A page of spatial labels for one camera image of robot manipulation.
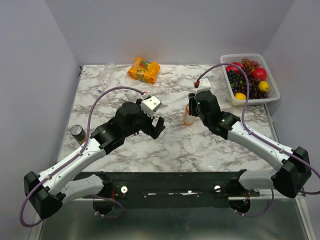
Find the orange juice bottle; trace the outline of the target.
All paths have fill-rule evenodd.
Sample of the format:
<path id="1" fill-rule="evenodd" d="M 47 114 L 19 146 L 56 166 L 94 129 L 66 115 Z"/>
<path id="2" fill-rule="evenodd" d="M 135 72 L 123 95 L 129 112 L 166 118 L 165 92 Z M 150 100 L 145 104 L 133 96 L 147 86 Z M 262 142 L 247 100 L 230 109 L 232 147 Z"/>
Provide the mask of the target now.
<path id="1" fill-rule="evenodd" d="M 185 111 L 184 111 L 182 120 L 183 120 L 183 123 L 187 126 L 193 125 L 196 121 L 196 118 L 194 116 L 190 115 L 189 104 L 187 104 L 185 106 Z"/>

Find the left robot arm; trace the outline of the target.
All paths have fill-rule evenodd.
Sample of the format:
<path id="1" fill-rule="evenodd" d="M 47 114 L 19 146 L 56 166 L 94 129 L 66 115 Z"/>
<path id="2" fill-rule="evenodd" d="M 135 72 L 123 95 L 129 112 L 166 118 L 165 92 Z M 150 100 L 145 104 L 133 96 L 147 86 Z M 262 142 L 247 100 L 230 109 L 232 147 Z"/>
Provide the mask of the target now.
<path id="1" fill-rule="evenodd" d="M 165 129 L 163 117 L 159 117 L 156 125 L 153 125 L 155 112 L 161 106 L 162 102 L 155 96 L 123 103 L 113 118 L 98 126 L 66 158 L 40 173 L 31 171 L 26 174 L 23 178 L 25 195 L 40 219 L 51 217 L 68 201 L 90 195 L 107 197 L 111 185 L 102 177 L 94 175 L 76 181 L 73 178 L 93 162 L 123 145 L 131 135 L 144 132 L 157 139 Z"/>

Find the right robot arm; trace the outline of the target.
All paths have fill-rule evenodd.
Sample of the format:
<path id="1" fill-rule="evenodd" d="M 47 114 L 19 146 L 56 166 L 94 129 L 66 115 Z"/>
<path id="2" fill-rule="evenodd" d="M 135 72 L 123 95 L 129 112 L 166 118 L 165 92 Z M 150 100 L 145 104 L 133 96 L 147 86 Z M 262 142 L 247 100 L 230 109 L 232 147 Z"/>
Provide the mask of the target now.
<path id="1" fill-rule="evenodd" d="M 283 196 L 295 198 L 311 177 L 309 154 L 302 148 L 282 145 L 259 132 L 245 127 L 242 120 L 220 109 L 218 100 L 209 90 L 188 95 L 190 114 L 199 117 L 214 135 L 237 143 L 265 160 L 269 170 L 244 170 L 230 183 L 230 191 L 241 196 L 247 190 L 277 190 Z"/>

